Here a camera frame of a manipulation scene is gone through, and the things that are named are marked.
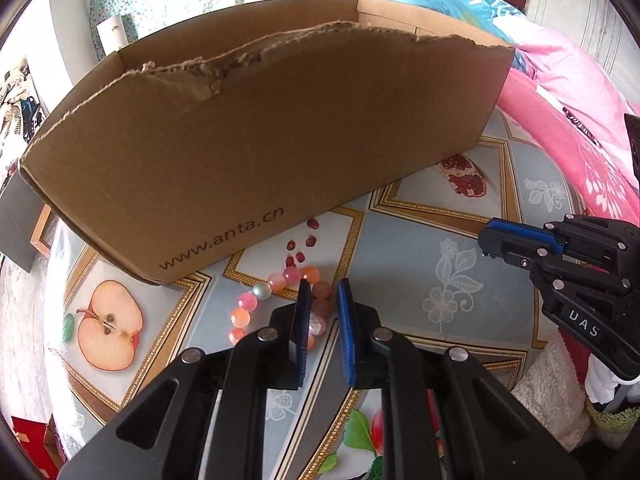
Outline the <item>white gloved right hand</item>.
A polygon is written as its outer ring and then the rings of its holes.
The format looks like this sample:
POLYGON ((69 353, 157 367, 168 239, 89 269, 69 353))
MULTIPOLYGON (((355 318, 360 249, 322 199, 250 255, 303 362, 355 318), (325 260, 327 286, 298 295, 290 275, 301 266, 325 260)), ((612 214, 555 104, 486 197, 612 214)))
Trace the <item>white gloved right hand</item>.
POLYGON ((588 370, 585 379, 585 390, 591 403, 608 404, 615 398, 616 389, 625 385, 620 379, 594 354, 588 359, 588 370))

